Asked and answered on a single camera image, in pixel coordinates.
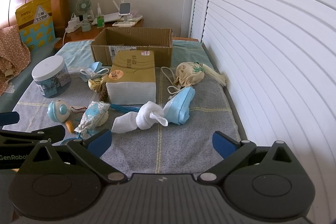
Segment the orange toy handle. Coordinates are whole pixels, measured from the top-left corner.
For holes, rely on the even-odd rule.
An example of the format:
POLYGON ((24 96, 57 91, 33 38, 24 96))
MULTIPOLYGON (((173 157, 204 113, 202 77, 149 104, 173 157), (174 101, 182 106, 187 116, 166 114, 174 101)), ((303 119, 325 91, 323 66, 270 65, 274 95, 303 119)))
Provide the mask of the orange toy handle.
POLYGON ((66 125, 66 128, 68 129, 68 131, 71 133, 71 134, 74 134, 75 133, 75 130, 74 130, 74 126, 72 124, 72 122, 70 120, 67 120, 65 122, 65 125, 66 125))

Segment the blue white plush toy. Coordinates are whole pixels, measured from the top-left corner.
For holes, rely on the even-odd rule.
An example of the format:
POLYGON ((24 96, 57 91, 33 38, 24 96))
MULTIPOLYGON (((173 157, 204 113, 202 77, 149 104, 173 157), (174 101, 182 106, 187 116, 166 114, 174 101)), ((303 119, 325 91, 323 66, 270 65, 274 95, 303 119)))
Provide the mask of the blue white plush toy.
POLYGON ((71 113, 70 105, 63 100, 52 101, 47 110, 47 115, 54 122, 65 122, 71 113))

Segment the blue patterned sachet pouch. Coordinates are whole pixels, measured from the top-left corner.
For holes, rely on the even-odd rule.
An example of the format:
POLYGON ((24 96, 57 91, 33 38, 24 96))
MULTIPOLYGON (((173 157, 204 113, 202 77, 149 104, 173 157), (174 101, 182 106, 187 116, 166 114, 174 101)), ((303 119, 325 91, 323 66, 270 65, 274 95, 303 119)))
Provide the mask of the blue patterned sachet pouch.
POLYGON ((82 115, 75 132, 84 136, 89 131, 102 126, 109 118, 109 108, 108 103, 92 101, 82 115))

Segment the brown scrunchie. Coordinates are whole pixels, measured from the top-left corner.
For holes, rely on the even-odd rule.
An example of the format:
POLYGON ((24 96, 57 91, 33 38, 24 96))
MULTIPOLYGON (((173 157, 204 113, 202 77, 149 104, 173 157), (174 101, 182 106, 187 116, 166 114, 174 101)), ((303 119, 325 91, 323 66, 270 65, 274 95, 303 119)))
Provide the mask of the brown scrunchie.
POLYGON ((106 88, 106 83, 102 83, 100 87, 98 88, 98 97, 99 97, 99 101, 101 102, 105 102, 105 103, 110 102, 108 91, 106 88))

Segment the cream scrunchie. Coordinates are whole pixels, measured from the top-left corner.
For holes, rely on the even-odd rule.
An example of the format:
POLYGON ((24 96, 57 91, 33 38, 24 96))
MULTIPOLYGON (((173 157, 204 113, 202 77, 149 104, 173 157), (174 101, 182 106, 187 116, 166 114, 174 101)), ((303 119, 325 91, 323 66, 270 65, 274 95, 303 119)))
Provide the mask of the cream scrunchie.
POLYGON ((103 90, 106 89, 106 83, 102 78, 89 79, 88 86, 90 90, 96 93, 101 93, 103 90))

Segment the beige embroidered drawstring pouch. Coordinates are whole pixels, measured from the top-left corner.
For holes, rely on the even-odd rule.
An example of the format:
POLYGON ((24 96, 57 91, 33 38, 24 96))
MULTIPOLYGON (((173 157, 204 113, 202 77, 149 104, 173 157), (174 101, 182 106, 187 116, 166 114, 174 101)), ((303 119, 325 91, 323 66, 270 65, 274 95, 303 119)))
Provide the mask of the beige embroidered drawstring pouch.
POLYGON ((193 87, 205 76, 212 78, 221 86, 226 86, 226 78, 204 63, 183 62, 176 67, 175 72, 168 67, 161 67, 161 72, 170 83, 167 91, 172 96, 184 88, 193 87))

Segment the clear jar white lid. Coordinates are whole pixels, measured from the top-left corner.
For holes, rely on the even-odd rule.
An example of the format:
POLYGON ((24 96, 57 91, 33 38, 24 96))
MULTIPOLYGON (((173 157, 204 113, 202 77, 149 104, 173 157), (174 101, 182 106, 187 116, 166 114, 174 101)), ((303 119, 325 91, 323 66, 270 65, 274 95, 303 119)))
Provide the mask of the clear jar white lid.
POLYGON ((39 62, 31 75, 42 96, 46 98, 59 96, 71 84, 66 63, 60 55, 50 56, 39 62))

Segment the grey blue checked blanket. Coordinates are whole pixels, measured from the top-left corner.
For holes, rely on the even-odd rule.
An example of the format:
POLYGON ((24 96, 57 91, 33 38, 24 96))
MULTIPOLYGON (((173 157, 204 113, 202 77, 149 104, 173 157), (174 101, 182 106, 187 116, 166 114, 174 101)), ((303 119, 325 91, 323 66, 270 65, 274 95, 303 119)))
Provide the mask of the grey blue checked blanket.
MULTIPOLYGON (((64 100, 76 108, 98 101, 98 94, 79 77, 80 69, 93 62, 91 41, 67 43, 57 53, 63 56, 71 76, 70 87, 58 98, 44 98, 32 82, 19 99, 14 111, 20 115, 17 124, 3 129, 31 132, 51 127, 55 123, 47 115, 52 100, 64 100)), ((184 61, 204 63, 212 67, 200 42, 173 40, 172 70, 184 61)), ((169 100, 169 82, 161 69, 156 69, 156 102, 162 107, 169 100)), ((132 173, 202 173, 222 160, 213 149, 212 135, 221 131, 240 141, 238 126, 223 88, 205 76, 194 86, 195 96, 190 103, 190 117, 185 124, 169 123, 167 127, 153 125, 148 130, 112 134, 112 145, 101 157, 127 176, 132 173)))

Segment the brown floral cloth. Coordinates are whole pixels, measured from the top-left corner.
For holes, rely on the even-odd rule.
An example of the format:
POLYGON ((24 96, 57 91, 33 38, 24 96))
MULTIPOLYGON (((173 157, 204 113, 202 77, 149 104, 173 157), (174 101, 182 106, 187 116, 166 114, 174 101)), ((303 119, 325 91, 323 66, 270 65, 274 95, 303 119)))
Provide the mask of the brown floral cloth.
POLYGON ((29 48, 22 43, 17 25, 1 29, 0 37, 0 66, 2 95, 9 81, 17 77, 31 62, 29 48))

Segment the gold tissue pack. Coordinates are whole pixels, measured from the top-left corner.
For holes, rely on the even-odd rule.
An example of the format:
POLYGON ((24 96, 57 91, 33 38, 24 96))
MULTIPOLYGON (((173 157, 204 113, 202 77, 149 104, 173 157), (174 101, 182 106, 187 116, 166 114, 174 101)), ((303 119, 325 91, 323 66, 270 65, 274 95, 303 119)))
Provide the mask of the gold tissue pack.
POLYGON ((155 60, 152 51, 118 51, 103 78, 111 103, 143 105, 156 102, 155 60))

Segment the yellow snack bag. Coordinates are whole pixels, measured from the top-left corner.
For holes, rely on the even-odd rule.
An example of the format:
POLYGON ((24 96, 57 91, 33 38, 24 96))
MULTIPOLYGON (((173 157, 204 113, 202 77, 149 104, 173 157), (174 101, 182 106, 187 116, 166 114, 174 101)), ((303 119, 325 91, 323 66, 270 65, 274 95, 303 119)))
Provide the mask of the yellow snack bag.
POLYGON ((33 0, 15 12, 21 41, 36 51, 55 40, 51 0, 33 0))

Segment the wooden nightstand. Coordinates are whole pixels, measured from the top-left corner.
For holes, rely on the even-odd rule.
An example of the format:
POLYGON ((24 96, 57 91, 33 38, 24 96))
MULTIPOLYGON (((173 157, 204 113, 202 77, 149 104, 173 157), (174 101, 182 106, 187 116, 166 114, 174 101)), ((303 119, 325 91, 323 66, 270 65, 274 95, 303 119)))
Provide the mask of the wooden nightstand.
POLYGON ((110 27, 113 27, 112 22, 106 23, 104 28, 97 28, 97 26, 94 25, 91 27, 91 30, 87 32, 82 32, 81 28, 79 28, 75 32, 66 34, 64 39, 59 40, 54 45, 54 49, 58 51, 62 48, 64 44, 68 42, 78 42, 82 40, 94 40, 95 37, 98 36, 100 32, 102 32, 102 30, 104 30, 105 28, 110 28, 110 27))

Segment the brown cardboard box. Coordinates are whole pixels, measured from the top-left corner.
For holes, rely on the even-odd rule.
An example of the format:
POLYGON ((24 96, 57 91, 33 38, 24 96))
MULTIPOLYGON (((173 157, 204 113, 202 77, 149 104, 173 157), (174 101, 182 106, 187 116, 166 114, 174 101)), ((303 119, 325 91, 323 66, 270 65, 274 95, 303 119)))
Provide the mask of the brown cardboard box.
POLYGON ((121 50, 154 52, 156 67, 170 67, 173 51, 173 30, 170 28, 111 27, 98 34, 91 42, 95 61, 111 66, 121 50))

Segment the white power strip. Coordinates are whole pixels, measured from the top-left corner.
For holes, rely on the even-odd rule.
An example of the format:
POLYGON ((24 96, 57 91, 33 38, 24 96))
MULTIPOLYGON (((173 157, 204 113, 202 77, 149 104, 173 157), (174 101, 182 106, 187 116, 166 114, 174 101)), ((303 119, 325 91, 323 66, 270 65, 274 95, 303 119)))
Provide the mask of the white power strip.
POLYGON ((80 22, 80 18, 76 16, 75 13, 72 14, 70 21, 68 22, 68 26, 65 29, 66 34, 71 32, 75 32, 82 26, 82 22, 80 22))

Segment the white phone stand device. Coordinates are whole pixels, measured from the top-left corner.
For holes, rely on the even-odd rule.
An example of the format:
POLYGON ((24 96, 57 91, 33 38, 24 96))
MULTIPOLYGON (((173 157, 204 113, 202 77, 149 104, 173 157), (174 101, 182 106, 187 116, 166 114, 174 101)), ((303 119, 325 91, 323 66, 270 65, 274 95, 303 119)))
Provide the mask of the white phone stand device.
POLYGON ((127 21, 128 16, 131 14, 131 3, 121 0, 119 7, 119 15, 124 22, 127 21))

